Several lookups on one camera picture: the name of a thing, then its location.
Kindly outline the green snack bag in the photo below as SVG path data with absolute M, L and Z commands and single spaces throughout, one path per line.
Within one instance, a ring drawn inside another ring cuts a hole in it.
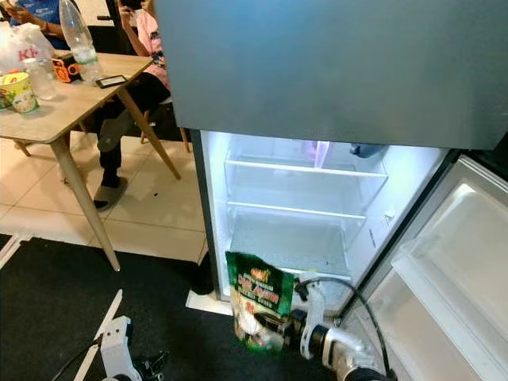
M 233 332 L 240 344 L 251 352 L 281 353 L 283 337 L 252 334 L 254 314 L 284 317 L 293 309 L 295 276 L 268 264 L 256 255 L 244 252 L 225 252 L 231 287 Z

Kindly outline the purple fridge light cover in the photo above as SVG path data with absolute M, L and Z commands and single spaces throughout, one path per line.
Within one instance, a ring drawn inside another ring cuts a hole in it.
M 325 160 L 333 142 L 322 140 L 304 140 L 302 151 L 308 160 L 312 160 L 313 167 L 323 168 Z

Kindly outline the black smartphone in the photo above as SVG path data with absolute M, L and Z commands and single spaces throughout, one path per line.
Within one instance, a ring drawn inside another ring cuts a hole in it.
M 95 80 L 95 84 L 97 84 L 97 87 L 105 90 L 105 88 L 116 87 L 120 86 L 121 84 L 125 84 L 127 81 L 127 78 L 120 74 L 105 77 L 104 79 L 97 79 Z

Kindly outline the large clear water bottle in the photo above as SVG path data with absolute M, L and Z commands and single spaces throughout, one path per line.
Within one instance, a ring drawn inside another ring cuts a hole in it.
M 87 23 L 72 0 L 60 0 L 59 15 L 63 37 L 79 65 L 81 79 L 94 86 L 102 78 L 102 66 Z

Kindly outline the person in pink shirt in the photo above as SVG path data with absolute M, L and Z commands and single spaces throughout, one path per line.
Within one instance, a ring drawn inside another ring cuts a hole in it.
M 122 29 L 135 53 L 152 59 L 144 72 L 127 86 L 138 108 L 142 112 L 152 111 L 171 97 L 162 36 L 153 14 L 155 0 L 119 0 L 117 9 Z M 122 164 L 122 137 L 133 120 L 119 98 L 102 106 L 95 113 L 95 120 L 98 123 L 94 131 L 98 134 L 99 167 L 103 172 L 92 203 L 97 210 L 104 211 L 115 206 L 127 187 L 127 178 L 118 175 L 117 171 Z

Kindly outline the orange black box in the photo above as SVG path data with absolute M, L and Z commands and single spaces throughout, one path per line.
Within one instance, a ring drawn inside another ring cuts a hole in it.
M 51 65 L 53 65 L 53 70 L 58 81 L 62 83 L 73 83 L 74 81 L 83 79 L 76 58 L 74 58 L 71 53 L 64 52 L 55 54 L 50 62 Z

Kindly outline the white floor tape strip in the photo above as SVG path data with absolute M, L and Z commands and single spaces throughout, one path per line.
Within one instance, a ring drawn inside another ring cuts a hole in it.
M 108 311 L 106 311 L 104 319 L 102 319 L 101 324 L 99 324 L 98 331 L 95 334 L 95 340 L 101 340 L 102 334 L 104 334 L 104 332 L 106 331 L 106 327 L 109 325 L 109 323 L 111 323 L 111 321 L 115 317 L 117 309 L 119 309 L 122 302 L 122 294 L 123 290 L 121 289 L 117 290 L 117 293 L 115 294 L 115 297 L 113 298 Z M 95 356 L 97 356 L 98 351 L 99 344 L 93 344 L 87 349 L 86 355 L 83 357 L 83 362 L 81 362 L 79 370 L 77 370 L 77 372 L 75 373 L 73 381 L 83 381 L 84 378 L 86 378 L 87 372 L 88 370 L 90 370 L 90 366 L 92 362 L 94 362 L 94 358 Z

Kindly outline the light wooden table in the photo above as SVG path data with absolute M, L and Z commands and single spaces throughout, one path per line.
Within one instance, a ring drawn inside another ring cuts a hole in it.
M 119 271 L 121 266 L 117 261 L 116 253 L 111 241 L 106 235 L 104 221 L 99 217 L 97 208 L 92 203 L 88 192 L 86 180 L 79 173 L 79 168 L 73 160 L 68 142 L 65 137 L 80 121 L 90 115 L 94 110 L 104 105 L 108 99 L 117 97 L 123 102 L 139 129 L 150 138 L 149 143 L 162 157 L 168 170 L 177 180 L 181 179 L 178 168 L 171 162 L 159 137 L 155 134 L 141 109 L 138 108 L 134 98 L 127 90 L 127 84 L 101 88 L 91 86 L 83 81 L 76 83 L 56 83 L 59 92 L 57 98 L 41 99 L 39 109 L 26 114 L 18 114 L 10 109 L 0 112 L 0 137 L 21 143 L 47 145 L 57 160 L 63 174 L 69 182 L 80 209 L 83 211 L 88 224 L 90 224 L 95 239 L 101 244 L 106 258 L 113 270 Z

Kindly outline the dark blue thermostat housing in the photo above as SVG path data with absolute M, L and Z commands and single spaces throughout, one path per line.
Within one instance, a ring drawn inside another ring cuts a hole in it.
M 384 156 L 384 153 L 389 148 L 389 145 L 375 144 L 375 143 L 351 143 L 349 153 L 359 157 L 360 159 L 371 159 L 378 155 Z

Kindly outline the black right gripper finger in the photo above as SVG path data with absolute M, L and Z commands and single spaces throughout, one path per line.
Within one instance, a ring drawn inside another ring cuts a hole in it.
M 287 317 L 276 317 L 272 314 L 254 314 L 250 318 L 253 323 L 252 334 L 258 337 L 277 335 L 283 337 L 287 329 Z

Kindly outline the dark grey floor mat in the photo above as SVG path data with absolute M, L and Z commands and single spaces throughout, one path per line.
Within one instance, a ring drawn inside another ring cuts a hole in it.
M 190 261 L 117 254 L 115 271 L 101 249 L 35 238 L 1 269 L 1 381 L 71 380 L 117 290 L 117 315 L 133 325 L 132 356 L 168 351 L 167 381 L 335 381 L 332 371 L 298 353 L 247 351 L 231 316 L 190 309 Z

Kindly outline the glass fridge shelf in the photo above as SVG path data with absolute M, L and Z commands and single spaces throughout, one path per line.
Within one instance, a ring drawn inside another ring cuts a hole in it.
M 291 164 L 266 164 L 257 162 L 239 162 L 239 160 L 225 160 L 229 166 L 272 168 L 272 170 L 300 171 L 300 173 L 320 173 L 327 175 L 353 175 L 353 177 L 387 178 L 384 173 L 360 173 L 360 171 L 337 170 L 337 168 L 318 168 L 291 166 Z
M 295 213 L 295 214 L 308 214 L 308 215 L 316 215 L 316 217 L 338 217 L 338 218 L 347 218 L 347 219 L 366 219 L 365 215 L 355 215 L 355 214 L 342 214 L 342 213 L 327 213 L 327 211 L 320 210 L 305 210 L 305 208 L 291 208 L 285 206 L 265 206 L 264 204 L 256 204 L 256 203 L 247 203 L 240 201 L 226 201 L 228 206 L 235 207 L 246 207 L 246 208 L 260 208 L 261 210 L 274 210 L 280 211 L 280 213 Z

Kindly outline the black fridge foot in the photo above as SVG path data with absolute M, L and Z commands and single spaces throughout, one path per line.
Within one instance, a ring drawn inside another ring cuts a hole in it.
M 214 269 L 214 254 L 206 251 L 192 279 L 191 290 L 195 294 L 207 295 L 217 289 L 217 270 Z

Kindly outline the person in blue shirt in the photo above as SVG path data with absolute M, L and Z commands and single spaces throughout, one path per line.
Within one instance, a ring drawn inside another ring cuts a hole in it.
M 60 25 L 60 0 L 0 0 L 2 10 L 10 15 L 11 25 L 55 23 Z

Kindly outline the grey freezer door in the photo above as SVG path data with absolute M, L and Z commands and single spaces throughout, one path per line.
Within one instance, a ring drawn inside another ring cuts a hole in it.
M 189 128 L 491 149 L 508 133 L 508 0 L 156 0 Z

